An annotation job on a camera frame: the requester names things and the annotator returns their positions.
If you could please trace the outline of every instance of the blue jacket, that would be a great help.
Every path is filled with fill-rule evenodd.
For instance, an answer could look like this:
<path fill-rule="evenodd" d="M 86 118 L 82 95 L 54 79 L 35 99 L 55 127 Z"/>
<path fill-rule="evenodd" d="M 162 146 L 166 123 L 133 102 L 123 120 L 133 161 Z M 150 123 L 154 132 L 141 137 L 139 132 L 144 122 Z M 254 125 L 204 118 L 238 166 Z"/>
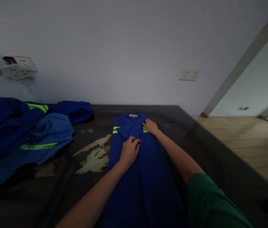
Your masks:
<path fill-rule="evenodd" d="M 108 170 L 119 161 L 123 142 L 130 136 L 141 143 L 135 162 L 104 208 L 100 227 L 186 227 L 185 211 L 160 143 L 143 128 L 146 118 L 142 113 L 115 118 Z"/>
<path fill-rule="evenodd" d="M 15 98 L 0 98 L 0 157 L 23 144 L 44 115 L 60 113 L 77 124 L 92 115 L 90 103 L 61 101 L 57 104 L 22 102 Z"/>
<path fill-rule="evenodd" d="M 22 145 L 0 158 L 0 184 L 22 165 L 41 165 L 72 141 L 74 128 L 68 116 L 53 113 L 44 116 L 35 125 L 35 131 Z"/>

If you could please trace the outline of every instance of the forearm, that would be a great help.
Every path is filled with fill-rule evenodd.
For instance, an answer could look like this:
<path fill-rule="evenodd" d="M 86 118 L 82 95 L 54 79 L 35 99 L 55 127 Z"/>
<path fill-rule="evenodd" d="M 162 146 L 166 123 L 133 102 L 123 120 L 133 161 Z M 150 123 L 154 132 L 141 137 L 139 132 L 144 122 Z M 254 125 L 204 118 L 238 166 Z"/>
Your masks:
<path fill-rule="evenodd" d="M 195 173 L 205 173 L 190 155 L 169 139 L 162 131 L 157 130 L 154 136 L 168 153 L 186 183 L 189 182 L 190 177 Z"/>
<path fill-rule="evenodd" d="M 117 163 L 84 197 L 62 218 L 56 228 L 94 227 L 116 185 L 127 168 Z"/>

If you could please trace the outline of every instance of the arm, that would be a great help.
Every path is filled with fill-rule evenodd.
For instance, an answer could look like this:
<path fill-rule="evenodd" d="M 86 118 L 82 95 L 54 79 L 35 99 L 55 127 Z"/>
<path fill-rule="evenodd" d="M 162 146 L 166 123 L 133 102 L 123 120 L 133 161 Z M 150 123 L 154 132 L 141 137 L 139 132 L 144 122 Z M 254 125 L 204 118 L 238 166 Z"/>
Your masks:
<path fill-rule="evenodd" d="M 188 155 L 183 149 L 181 149 L 176 143 L 170 140 L 162 131 L 160 131 L 155 122 L 150 119 L 146 119 L 146 124 L 142 123 L 148 132 L 153 134 L 166 150 L 177 169 L 179 170 L 182 178 L 188 184 L 189 179 L 195 173 L 205 172 L 201 167 Z"/>
<path fill-rule="evenodd" d="M 158 130 L 155 122 L 146 119 L 146 124 L 142 124 L 159 140 L 188 185 L 189 220 L 192 227 L 203 224 L 204 227 L 252 228 L 244 214 L 205 175 L 190 155 Z"/>
<path fill-rule="evenodd" d="M 123 143 L 119 162 L 62 218 L 56 228 L 95 226 L 119 180 L 135 161 L 139 142 L 140 139 L 131 136 Z"/>

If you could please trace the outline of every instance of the pile of clothes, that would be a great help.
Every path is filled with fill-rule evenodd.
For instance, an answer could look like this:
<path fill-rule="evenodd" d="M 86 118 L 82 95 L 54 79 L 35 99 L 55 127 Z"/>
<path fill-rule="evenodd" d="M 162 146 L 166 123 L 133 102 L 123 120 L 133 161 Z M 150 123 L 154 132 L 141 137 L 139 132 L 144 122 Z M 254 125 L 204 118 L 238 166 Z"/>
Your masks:
<path fill-rule="evenodd" d="M 41 165 L 72 141 L 73 125 L 93 119 L 90 103 L 0 98 L 0 184 L 22 165 Z"/>

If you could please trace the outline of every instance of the blue work uniform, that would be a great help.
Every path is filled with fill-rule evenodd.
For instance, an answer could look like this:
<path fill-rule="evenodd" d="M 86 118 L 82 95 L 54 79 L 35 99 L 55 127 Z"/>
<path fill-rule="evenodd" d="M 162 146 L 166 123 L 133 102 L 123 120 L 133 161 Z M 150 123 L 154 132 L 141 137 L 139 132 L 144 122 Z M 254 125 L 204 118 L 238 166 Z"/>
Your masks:
<path fill-rule="evenodd" d="M 123 142 L 141 139 L 138 156 L 124 174 L 99 219 L 100 227 L 186 227 L 186 214 L 158 140 L 143 127 L 147 117 L 115 118 L 108 171 L 119 161 Z"/>

